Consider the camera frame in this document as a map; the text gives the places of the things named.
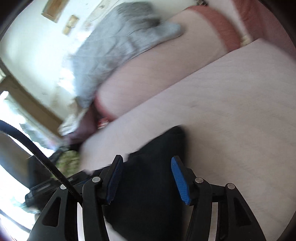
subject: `round rivet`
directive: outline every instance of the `round rivet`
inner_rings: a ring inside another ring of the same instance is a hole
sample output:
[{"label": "round rivet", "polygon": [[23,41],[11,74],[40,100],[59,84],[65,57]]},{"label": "round rivet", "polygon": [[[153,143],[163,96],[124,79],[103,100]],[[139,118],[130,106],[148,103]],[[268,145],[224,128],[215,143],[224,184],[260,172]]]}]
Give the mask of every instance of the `round rivet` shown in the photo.
[{"label": "round rivet", "polygon": [[196,183],[203,183],[203,179],[202,179],[201,177],[197,177],[197,178],[195,179],[195,182],[196,182]]},{"label": "round rivet", "polygon": [[93,177],[92,181],[93,183],[98,183],[101,180],[99,177]]},{"label": "round rivet", "polygon": [[228,184],[227,184],[227,187],[228,187],[229,189],[235,189],[235,185],[232,184],[232,183],[228,183]]}]

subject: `black cloth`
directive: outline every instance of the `black cloth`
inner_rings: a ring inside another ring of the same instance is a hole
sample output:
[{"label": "black cloth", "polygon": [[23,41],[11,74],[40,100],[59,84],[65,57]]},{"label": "black cloth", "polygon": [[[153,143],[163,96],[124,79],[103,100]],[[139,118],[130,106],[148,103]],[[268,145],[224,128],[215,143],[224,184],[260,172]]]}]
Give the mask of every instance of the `black cloth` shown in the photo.
[{"label": "black cloth", "polygon": [[173,127],[153,139],[124,163],[115,199],[104,206],[105,218],[128,241],[180,241],[182,201],[171,171],[171,159],[185,160],[186,135]]}]

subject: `blue rubber pad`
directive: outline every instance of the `blue rubber pad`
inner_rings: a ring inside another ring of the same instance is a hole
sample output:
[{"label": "blue rubber pad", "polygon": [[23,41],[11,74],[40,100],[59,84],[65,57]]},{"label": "blue rubber pad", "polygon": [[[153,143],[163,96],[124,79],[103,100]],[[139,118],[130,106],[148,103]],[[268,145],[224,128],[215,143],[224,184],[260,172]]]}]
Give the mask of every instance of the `blue rubber pad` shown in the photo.
[{"label": "blue rubber pad", "polygon": [[171,161],[171,168],[172,168],[172,172],[173,172],[181,199],[185,202],[186,205],[189,205],[191,202],[191,199],[189,197],[189,187],[174,157],[172,158],[172,161]]},{"label": "blue rubber pad", "polygon": [[116,190],[119,184],[119,181],[121,179],[121,174],[122,174],[122,170],[123,170],[123,159],[121,158],[115,169],[114,172],[112,174],[112,177],[110,178],[110,181],[108,183],[107,186],[107,196],[106,196],[106,201],[108,204],[111,203],[111,201],[114,200],[115,194],[116,194]]}]

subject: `small wall picture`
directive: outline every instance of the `small wall picture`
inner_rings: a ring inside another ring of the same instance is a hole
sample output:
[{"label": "small wall picture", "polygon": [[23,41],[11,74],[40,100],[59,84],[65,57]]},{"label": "small wall picture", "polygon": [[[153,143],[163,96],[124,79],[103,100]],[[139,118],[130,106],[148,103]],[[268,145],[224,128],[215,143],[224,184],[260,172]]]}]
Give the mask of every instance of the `small wall picture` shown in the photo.
[{"label": "small wall picture", "polygon": [[57,23],[68,2],[69,0],[48,0],[42,15]]}]

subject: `crumpled gray fabric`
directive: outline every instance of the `crumpled gray fabric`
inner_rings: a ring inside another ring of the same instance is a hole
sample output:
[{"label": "crumpled gray fabric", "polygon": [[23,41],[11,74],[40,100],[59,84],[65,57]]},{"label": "crumpled gray fabric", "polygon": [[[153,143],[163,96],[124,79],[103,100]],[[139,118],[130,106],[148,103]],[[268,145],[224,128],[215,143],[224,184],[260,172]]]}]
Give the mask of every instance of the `crumpled gray fabric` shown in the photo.
[{"label": "crumpled gray fabric", "polygon": [[181,34],[179,24],[161,21],[148,2],[116,6],[72,57],[78,104],[83,108],[90,106],[98,86],[117,67]]}]

